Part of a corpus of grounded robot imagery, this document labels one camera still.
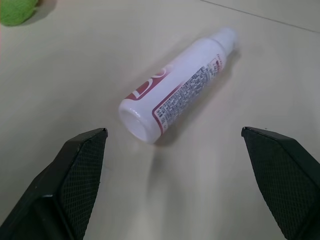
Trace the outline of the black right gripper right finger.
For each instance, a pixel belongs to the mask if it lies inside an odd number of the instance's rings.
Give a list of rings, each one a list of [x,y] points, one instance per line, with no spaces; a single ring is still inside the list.
[[[241,130],[258,188],[287,240],[320,238],[320,164],[295,139]]]

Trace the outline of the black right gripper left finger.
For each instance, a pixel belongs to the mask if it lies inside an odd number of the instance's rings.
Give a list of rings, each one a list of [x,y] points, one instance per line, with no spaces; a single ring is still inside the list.
[[[96,202],[108,130],[69,139],[0,227],[2,240],[82,240]]]

